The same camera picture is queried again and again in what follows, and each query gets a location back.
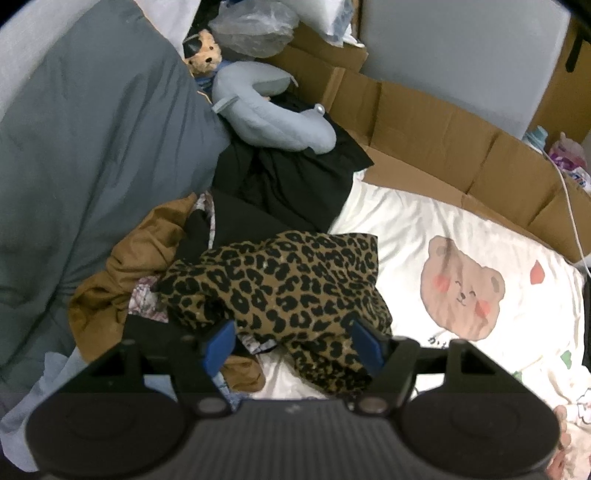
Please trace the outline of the leopard print garment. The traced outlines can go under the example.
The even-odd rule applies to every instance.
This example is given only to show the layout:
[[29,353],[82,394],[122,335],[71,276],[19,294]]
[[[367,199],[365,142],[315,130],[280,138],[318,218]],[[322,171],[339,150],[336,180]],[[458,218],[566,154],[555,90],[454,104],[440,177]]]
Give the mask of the leopard print garment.
[[177,259],[155,290],[183,328],[231,320],[238,333],[286,349],[298,375],[325,394],[353,398],[370,385],[349,335],[353,322],[392,333],[378,275],[374,235],[287,231]]

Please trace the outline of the black clothes pile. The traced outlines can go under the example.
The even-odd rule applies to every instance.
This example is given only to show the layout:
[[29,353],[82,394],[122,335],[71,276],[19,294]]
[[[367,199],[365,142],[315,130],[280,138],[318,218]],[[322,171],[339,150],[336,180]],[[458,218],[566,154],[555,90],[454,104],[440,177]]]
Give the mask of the black clothes pile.
[[207,206],[187,218],[175,258],[195,261],[205,250],[259,242],[288,230],[325,233],[342,211],[353,175],[374,165],[332,121],[337,142],[327,154],[247,144],[235,132],[218,157]]

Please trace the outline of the floral patterned garment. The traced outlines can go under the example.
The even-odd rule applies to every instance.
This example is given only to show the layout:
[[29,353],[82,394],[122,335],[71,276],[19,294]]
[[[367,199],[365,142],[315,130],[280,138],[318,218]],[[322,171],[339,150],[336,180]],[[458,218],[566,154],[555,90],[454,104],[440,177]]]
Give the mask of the floral patterned garment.
[[[190,213],[194,211],[199,211],[204,215],[206,247],[211,248],[215,237],[215,210],[211,191],[206,191],[198,196]],[[131,292],[127,308],[128,315],[136,315],[160,323],[168,322],[166,307],[160,302],[158,293],[152,290],[158,279],[159,276],[156,275],[146,276],[137,281]]]

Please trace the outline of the cream bear print bedsheet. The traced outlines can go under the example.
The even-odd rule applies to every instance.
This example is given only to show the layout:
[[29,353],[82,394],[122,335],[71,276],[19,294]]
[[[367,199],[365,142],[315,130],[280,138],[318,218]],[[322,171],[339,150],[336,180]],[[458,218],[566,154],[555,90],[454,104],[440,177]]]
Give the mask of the cream bear print bedsheet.
[[567,479],[590,473],[583,275],[557,252],[459,207],[353,183],[332,233],[378,240],[394,334],[475,345],[559,413]]

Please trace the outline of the brown garment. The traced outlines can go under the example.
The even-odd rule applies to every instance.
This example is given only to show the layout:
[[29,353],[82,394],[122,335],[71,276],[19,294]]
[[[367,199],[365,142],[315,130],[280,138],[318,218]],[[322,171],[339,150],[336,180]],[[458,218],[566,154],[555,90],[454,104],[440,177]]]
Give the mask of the brown garment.
[[152,209],[139,225],[117,243],[105,269],[92,275],[74,292],[68,320],[76,348],[91,363],[115,346],[123,335],[129,307],[171,265],[190,213],[200,198],[191,194]]

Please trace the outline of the brown cardboard sheet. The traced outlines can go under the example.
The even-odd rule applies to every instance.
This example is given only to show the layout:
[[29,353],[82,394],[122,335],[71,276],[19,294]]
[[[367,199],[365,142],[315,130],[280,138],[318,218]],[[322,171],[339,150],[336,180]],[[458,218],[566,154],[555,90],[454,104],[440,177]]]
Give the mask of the brown cardboard sheet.
[[463,207],[554,249],[590,253],[590,196],[542,154],[452,103],[362,74],[367,54],[329,46],[315,32],[267,61],[297,80],[294,94],[321,103],[369,150],[370,183]]

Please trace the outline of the grey blanket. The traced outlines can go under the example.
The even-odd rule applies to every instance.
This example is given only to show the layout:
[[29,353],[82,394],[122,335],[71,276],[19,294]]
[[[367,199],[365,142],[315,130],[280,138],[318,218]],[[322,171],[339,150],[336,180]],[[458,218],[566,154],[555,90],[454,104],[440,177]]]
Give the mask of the grey blanket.
[[211,185],[228,132],[133,1],[100,1],[1,122],[1,370],[33,374],[76,286],[153,207]]

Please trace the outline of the blue capped bottle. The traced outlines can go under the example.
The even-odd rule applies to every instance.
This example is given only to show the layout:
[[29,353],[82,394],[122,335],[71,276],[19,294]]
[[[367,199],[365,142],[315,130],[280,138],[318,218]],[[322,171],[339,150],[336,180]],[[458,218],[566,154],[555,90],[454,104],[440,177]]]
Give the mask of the blue capped bottle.
[[523,142],[541,154],[545,152],[547,139],[548,132],[540,125],[523,136]]

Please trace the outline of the purple detergent pouch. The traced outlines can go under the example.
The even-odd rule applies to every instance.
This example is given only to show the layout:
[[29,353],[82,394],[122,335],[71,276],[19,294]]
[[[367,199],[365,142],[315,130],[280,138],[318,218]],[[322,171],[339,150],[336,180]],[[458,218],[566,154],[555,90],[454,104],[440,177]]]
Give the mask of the purple detergent pouch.
[[590,173],[583,147],[561,132],[549,149],[551,160],[586,192],[590,192]]

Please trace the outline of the grey neck pillow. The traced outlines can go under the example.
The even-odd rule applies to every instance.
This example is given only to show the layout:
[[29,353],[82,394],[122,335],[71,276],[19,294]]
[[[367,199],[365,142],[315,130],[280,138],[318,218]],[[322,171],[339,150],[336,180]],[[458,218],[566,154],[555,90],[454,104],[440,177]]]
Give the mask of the grey neck pillow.
[[325,154],[335,148],[337,135],[321,104],[294,112],[270,101],[297,81],[293,75],[266,63],[238,61],[214,77],[212,110],[228,121],[235,133],[252,146]]

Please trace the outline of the tall cardboard box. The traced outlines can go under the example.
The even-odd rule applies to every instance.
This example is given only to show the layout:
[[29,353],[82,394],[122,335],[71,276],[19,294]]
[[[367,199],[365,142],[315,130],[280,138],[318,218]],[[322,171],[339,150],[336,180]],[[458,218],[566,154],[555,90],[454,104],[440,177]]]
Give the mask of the tall cardboard box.
[[530,122],[531,128],[540,125],[548,132],[548,146],[559,138],[561,132],[581,143],[590,130],[589,43],[582,44],[574,70],[566,70],[578,27],[578,22],[572,18],[551,80]]

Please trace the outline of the small leopard plush toy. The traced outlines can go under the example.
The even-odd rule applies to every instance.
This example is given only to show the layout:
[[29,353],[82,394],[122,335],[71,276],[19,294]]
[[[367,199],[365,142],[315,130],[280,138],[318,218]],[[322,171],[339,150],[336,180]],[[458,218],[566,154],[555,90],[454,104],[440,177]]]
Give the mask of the small leopard plush toy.
[[221,47],[211,31],[201,29],[190,33],[182,43],[184,63],[197,85],[209,89],[222,62]]

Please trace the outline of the grey foam panel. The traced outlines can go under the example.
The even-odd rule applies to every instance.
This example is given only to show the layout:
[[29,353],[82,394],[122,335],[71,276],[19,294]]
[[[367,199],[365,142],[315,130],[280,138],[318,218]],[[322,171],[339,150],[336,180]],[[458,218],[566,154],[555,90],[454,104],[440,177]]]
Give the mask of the grey foam panel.
[[363,2],[363,74],[454,103],[522,137],[571,20],[556,1]]

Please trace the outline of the clear plastic bag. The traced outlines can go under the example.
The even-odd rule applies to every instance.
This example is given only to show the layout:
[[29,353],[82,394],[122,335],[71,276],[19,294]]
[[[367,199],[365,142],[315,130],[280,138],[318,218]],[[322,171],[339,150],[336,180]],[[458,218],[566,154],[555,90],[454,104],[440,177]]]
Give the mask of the clear plastic bag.
[[269,58],[290,44],[298,23],[297,14],[280,1],[240,1],[221,7],[208,27],[223,49]]

